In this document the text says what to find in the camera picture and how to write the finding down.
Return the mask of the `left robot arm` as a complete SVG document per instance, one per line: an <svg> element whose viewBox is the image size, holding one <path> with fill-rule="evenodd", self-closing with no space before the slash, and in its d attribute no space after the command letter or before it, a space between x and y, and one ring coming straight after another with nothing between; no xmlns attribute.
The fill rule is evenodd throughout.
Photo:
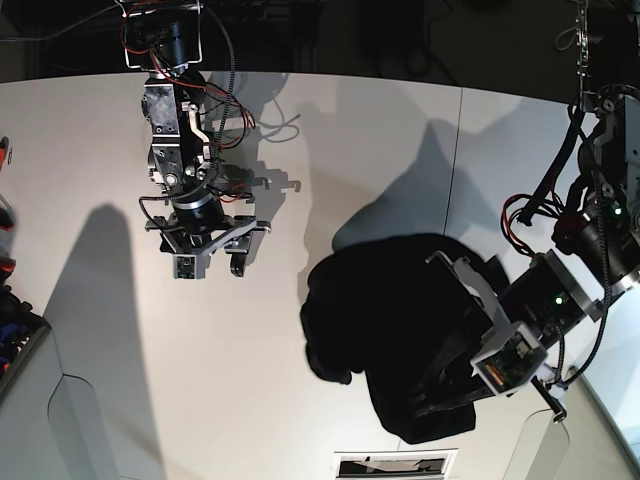
<svg viewBox="0 0 640 480"><path fill-rule="evenodd" d="M429 271L451 295L458 324L416 385L416 417L533 386L564 420L561 396L583 367L550 365L580 321L607 321L639 282L639 5L583 1L576 18L579 92L540 184L503 205L501 230L529 261L495 287L466 257L438 251Z"/></svg>

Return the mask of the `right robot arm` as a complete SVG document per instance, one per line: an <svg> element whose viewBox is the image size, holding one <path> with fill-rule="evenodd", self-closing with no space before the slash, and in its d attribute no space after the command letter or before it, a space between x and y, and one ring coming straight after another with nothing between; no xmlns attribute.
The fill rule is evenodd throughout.
<svg viewBox="0 0 640 480"><path fill-rule="evenodd" d="M230 215L227 204L250 203L252 176L228 164L223 152L240 144L224 137L230 113L246 129L252 116L234 87L219 88L197 70L203 59L202 1L123 1L120 42L129 68L147 72L141 99L151 129L147 169L161 192L142 196L141 208L161 202L168 215L147 214L145 228L160 235L160 250L172 258L177 279L205 277L212 256L223 251L230 271L243 277L254 235L271 229L251 214Z"/></svg>

